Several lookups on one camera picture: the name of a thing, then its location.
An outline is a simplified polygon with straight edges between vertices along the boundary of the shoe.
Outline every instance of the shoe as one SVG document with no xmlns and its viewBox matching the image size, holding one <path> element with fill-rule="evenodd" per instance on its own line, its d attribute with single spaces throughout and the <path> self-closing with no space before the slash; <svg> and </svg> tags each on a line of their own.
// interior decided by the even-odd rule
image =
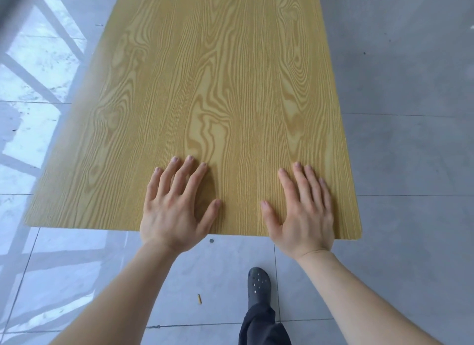
<svg viewBox="0 0 474 345">
<path fill-rule="evenodd" d="M 252 268 L 247 278 L 248 308 L 258 303 L 270 305 L 272 284 L 270 277 L 261 268 Z"/>
</svg>

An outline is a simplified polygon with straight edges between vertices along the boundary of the forearm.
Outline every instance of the forearm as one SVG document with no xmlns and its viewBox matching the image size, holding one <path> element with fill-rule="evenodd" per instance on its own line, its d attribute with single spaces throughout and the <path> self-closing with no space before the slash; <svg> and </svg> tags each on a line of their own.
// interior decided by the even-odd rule
<svg viewBox="0 0 474 345">
<path fill-rule="evenodd" d="M 440 344 L 361 282 L 331 252 L 306 255 L 299 264 L 349 345 Z"/>
<path fill-rule="evenodd" d="M 126 268 L 51 343 L 139 344 L 176 254 L 143 245 Z"/>
</svg>

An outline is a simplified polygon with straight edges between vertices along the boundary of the wooden table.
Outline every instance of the wooden table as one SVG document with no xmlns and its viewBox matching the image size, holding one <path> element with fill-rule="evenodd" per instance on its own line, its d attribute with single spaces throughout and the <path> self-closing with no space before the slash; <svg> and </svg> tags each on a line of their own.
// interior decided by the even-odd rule
<svg viewBox="0 0 474 345">
<path fill-rule="evenodd" d="M 215 234 L 266 236 L 259 201 L 285 217 L 299 160 L 361 236 L 319 0 L 118 0 L 25 222 L 138 230 L 153 169 L 187 154 L 210 165 L 197 212 L 225 202 Z"/>
</svg>

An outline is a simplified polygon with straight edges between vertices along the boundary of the floor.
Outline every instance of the floor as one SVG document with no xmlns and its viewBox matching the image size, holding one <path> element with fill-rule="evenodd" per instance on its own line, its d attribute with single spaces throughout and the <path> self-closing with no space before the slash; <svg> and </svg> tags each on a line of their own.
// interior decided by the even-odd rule
<svg viewBox="0 0 474 345">
<path fill-rule="evenodd" d="M 334 252 L 423 329 L 471 344 L 472 0 L 321 1 L 364 229 Z M 21 224 L 114 3 L 22 0 L 0 36 L 2 344 L 47 344 L 140 244 L 132 232 Z M 304 273 L 269 239 L 208 236 L 174 264 L 143 344 L 237 344 L 252 266 L 269 272 L 294 344 L 345 343 Z"/>
</svg>

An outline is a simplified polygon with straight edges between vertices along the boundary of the finger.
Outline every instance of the finger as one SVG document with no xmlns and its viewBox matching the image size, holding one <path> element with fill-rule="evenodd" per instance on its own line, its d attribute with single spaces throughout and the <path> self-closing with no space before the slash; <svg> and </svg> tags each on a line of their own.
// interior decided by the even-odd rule
<svg viewBox="0 0 474 345">
<path fill-rule="evenodd" d="M 155 171 L 151 175 L 150 182 L 146 186 L 145 203 L 149 203 L 157 197 L 158 184 L 160 183 L 160 177 L 162 174 L 162 168 L 155 168 Z"/>
<path fill-rule="evenodd" d="M 166 167 L 165 171 L 161 175 L 160 185 L 158 186 L 158 193 L 157 196 L 164 196 L 169 193 L 170 185 L 171 185 L 171 178 L 174 174 L 176 174 L 176 170 L 179 166 L 179 158 L 174 156 L 168 166 Z"/>
<path fill-rule="evenodd" d="M 191 204 L 194 205 L 196 199 L 196 193 L 198 191 L 199 184 L 202 181 L 202 178 L 206 174 L 208 167 L 206 163 L 201 163 L 196 171 L 189 177 L 188 184 L 183 192 L 183 195 L 188 197 L 191 201 Z"/>
<path fill-rule="evenodd" d="M 267 201 L 262 201 L 260 206 L 262 207 L 262 215 L 268 229 L 268 235 L 270 236 L 270 239 L 275 241 L 281 236 L 281 224 L 278 221 L 275 211 Z"/>
<path fill-rule="evenodd" d="M 214 199 L 208 206 L 206 212 L 202 216 L 201 221 L 198 224 L 198 233 L 202 235 L 202 237 L 209 234 L 210 228 L 216 220 L 217 214 L 219 213 L 220 205 L 222 204 L 221 199 Z"/>
<path fill-rule="evenodd" d="M 285 169 L 278 170 L 278 177 L 280 178 L 280 183 L 283 186 L 283 191 L 285 193 L 286 207 L 289 208 L 291 205 L 299 201 L 296 186 L 293 184 L 293 181 L 290 179 Z"/>
<path fill-rule="evenodd" d="M 331 192 L 329 192 L 328 184 L 326 184 L 326 181 L 324 181 L 322 177 L 319 178 L 319 183 L 321 184 L 323 192 L 324 207 L 329 212 L 332 212 L 332 197 Z"/>
<path fill-rule="evenodd" d="M 321 198 L 321 186 L 319 186 L 319 182 L 317 181 L 316 175 L 314 174 L 314 170 L 311 165 L 306 165 L 304 167 L 304 173 L 306 174 L 306 179 L 308 179 L 308 182 L 311 186 L 314 204 L 316 205 L 317 210 L 322 211 L 324 206 L 323 199 Z"/>
<path fill-rule="evenodd" d="M 308 179 L 306 179 L 303 173 L 303 167 L 298 161 L 293 164 L 293 173 L 295 174 L 296 183 L 298 184 L 299 198 L 302 204 L 311 205 L 311 189 Z"/>
<path fill-rule="evenodd" d="M 171 185 L 170 192 L 173 194 L 182 194 L 182 189 L 184 187 L 184 182 L 186 181 L 186 177 L 189 175 L 191 171 L 191 167 L 193 166 L 194 158 L 189 155 L 182 167 L 176 172 L 175 179 L 173 180 L 173 184 Z"/>
</svg>

